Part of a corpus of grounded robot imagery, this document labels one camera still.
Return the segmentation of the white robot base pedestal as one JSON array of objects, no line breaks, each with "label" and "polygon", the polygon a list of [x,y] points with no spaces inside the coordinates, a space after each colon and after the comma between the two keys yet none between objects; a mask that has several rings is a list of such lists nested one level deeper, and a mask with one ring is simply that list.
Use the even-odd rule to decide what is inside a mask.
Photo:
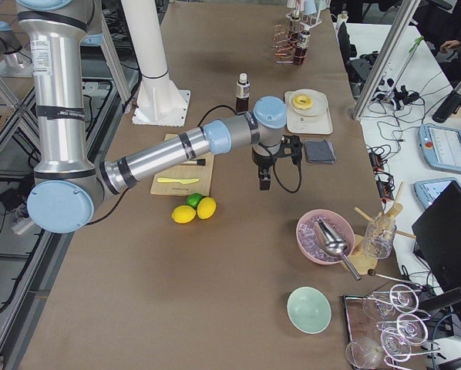
[{"label": "white robot base pedestal", "polygon": [[133,123],[182,127],[190,91],[170,78],[155,2],[126,0],[122,7],[142,77]]}]

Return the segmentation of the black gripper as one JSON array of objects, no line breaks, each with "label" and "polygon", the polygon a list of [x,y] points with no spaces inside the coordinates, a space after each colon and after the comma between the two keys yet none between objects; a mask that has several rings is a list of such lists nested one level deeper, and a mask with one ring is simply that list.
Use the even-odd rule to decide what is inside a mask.
[{"label": "black gripper", "polygon": [[255,148],[252,149],[252,160],[258,168],[258,179],[260,190],[270,190],[271,174],[274,174],[276,181],[283,190],[288,188],[280,181],[276,171],[276,162],[282,158],[290,158],[292,163],[298,170],[298,185],[294,190],[300,190],[302,185],[302,148],[303,143],[299,136],[296,135],[283,135],[279,143],[279,147],[275,152],[271,151],[271,147],[267,147],[262,143],[257,145],[265,154],[259,154]]}]

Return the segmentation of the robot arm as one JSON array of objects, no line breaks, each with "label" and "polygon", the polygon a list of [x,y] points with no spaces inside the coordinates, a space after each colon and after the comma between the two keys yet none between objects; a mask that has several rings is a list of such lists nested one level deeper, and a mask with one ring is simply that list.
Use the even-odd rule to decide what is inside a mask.
[{"label": "robot arm", "polygon": [[217,119],[118,160],[106,160],[116,124],[104,123],[87,143],[81,45],[103,42],[98,1],[20,1],[17,16],[32,52],[35,116],[40,160],[27,201],[28,215],[43,230],[69,234],[94,224],[99,206],[122,196],[145,177],[206,153],[250,146],[261,188],[267,189],[276,161],[301,165],[302,144],[284,134],[286,105],[265,96],[250,111]]}]

